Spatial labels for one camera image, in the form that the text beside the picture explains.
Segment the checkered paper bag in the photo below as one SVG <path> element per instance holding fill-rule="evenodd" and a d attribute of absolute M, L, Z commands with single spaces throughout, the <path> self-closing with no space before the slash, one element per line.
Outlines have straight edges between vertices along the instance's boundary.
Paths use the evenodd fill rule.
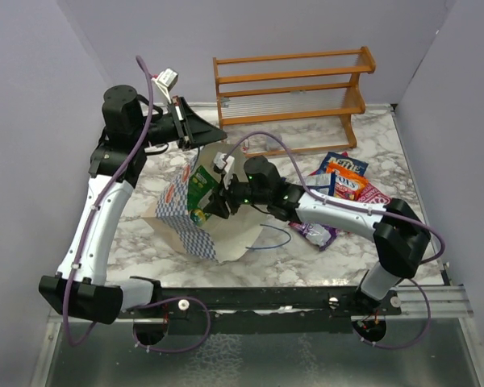
<path fill-rule="evenodd" d="M 217 152 L 232 150 L 230 144 L 215 143 L 170 173 L 170 179 L 142 219 L 175 252 L 219 263 L 234 261 L 249 251 L 270 251 L 291 241 L 291 234 L 268 223 L 266 215 L 251 206 L 242 206 L 228 219 L 215 215 L 196 226 L 187 210 L 188 181 L 202 165 L 219 183 L 212 161 Z"/>

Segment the purple snack packet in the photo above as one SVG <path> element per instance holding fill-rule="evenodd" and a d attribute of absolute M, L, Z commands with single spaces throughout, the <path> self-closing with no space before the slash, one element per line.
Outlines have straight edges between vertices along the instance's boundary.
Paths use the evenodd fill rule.
<path fill-rule="evenodd" d="M 290 222 L 289 227 L 301 235 L 320 252 L 325 251 L 337 237 L 336 229 L 333 227 L 316 223 L 294 223 Z"/>

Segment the blue kettle chips bag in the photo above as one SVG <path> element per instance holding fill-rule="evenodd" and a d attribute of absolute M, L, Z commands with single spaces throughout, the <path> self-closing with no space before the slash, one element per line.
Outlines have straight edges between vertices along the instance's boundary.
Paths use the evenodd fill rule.
<path fill-rule="evenodd" d="M 323 161 L 319 166 L 318 172 L 326 172 L 330 163 L 337 164 L 340 167 L 350 170 L 362 177 L 365 175 L 365 172 L 368 168 L 368 164 L 366 162 L 349 157 L 346 153 L 342 154 L 336 152 L 328 152 L 327 155 L 323 158 Z"/>

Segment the orange candy packet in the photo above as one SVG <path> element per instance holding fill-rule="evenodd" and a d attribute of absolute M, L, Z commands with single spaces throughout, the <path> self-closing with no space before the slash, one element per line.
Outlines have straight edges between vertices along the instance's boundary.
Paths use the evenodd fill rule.
<path fill-rule="evenodd" d="M 335 174 L 335 197 L 343 198 L 350 201 L 356 201 L 359 194 L 368 184 L 365 177 L 340 167 L 337 164 L 330 163 L 327 169 L 328 173 Z"/>

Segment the pink real chips bag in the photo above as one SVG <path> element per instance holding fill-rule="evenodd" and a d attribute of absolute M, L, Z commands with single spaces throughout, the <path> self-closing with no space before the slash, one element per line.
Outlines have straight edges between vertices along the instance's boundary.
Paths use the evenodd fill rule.
<path fill-rule="evenodd" d="M 376 186 L 368 183 L 361 191 L 357 201 L 369 204 L 381 204 L 387 205 L 390 203 L 391 198 L 380 191 Z"/>

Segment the dark blue snack packet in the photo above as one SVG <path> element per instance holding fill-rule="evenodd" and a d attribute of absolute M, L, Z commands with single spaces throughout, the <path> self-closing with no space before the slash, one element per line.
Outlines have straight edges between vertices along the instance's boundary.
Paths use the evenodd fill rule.
<path fill-rule="evenodd" d="M 335 181 L 331 173 L 313 174 L 304 178 L 307 187 L 320 194 L 332 196 L 335 190 Z"/>

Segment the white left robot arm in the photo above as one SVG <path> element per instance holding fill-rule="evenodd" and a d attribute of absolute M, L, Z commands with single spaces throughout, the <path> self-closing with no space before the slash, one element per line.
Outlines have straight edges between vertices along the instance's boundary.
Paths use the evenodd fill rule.
<path fill-rule="evenodd" d="M 73 241 L 55 274 L 43 276 L 39 292 L 60 315 L 92 323 L 113 323 L 135 308 L 153 318 L 162 307 L 155 281 L 134 277 L 106 282 L 106 267 L 120 216 L 136 187 L 149 146 L 176 142 L 183 150 L 227 138 L 224 131 L 175 97 L 164 113 L 130 85 L 115 85 L 103 95 L 105 127 L 90 157 L 88 193 Z"/>

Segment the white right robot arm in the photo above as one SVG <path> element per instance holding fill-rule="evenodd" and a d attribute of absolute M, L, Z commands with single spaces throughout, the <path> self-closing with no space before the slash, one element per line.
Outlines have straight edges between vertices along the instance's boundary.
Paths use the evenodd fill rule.
<path fill-rule="evenodd" d="M 220 182 L 209 197 L 207 213 L 229 218 L 241 206 L 264 206 L 280 221 L 334 227 L 374 243 L 378 262 L 365 274 L 354 296 L 361 314 L 376 313 L 392 287 L 416 275 L 431 235 L 405 201 L 375 205 L 330 197 L 285 181 L 263 156 L 245 161 L 247 179 L 239 181 L 233 163 L 232 156 L 215 155 L 213 168 Z"/>

